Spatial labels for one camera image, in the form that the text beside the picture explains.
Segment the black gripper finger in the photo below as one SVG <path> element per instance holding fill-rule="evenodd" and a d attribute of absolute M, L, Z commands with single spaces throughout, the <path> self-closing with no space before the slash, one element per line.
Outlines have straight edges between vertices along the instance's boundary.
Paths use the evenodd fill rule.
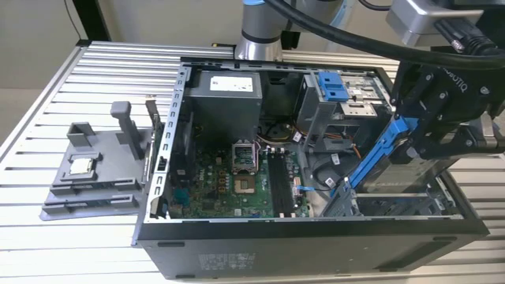
<path fill-rule="evenodd" d="M 442 86 L 440 69 L 414 63 L 400 64 L 392 105 L 396 107 L 394 121 L 405 123 L 410 139 L 420 139 L 425 135 L 446 99 L 448 91 Z"/>
<path fill-rule="evenodd" d="M 448 99 L 432 99 L 416 127 L 416 150 L 424 160 L 456 159 L 485 154 L 488 148 L 470 126 L 446 126 L 438 121 Z"/>

